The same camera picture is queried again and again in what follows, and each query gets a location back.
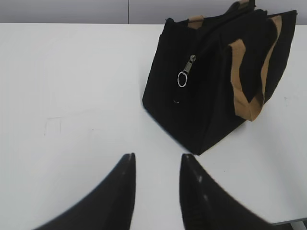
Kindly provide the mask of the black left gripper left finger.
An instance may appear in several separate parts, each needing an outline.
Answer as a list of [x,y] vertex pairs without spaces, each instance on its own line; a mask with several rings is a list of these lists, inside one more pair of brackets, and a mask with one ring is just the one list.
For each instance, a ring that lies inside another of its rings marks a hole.
[[107,177],[39,230],[128,230],[136,196],[136,158],[125,154]]

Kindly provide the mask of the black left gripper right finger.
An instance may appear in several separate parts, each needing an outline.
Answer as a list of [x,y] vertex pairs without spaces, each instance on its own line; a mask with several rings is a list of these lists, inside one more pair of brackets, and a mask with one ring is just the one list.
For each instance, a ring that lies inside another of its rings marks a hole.
[[230,196],[192,154],[181,157],[179,198],[187,230],[273,230]]

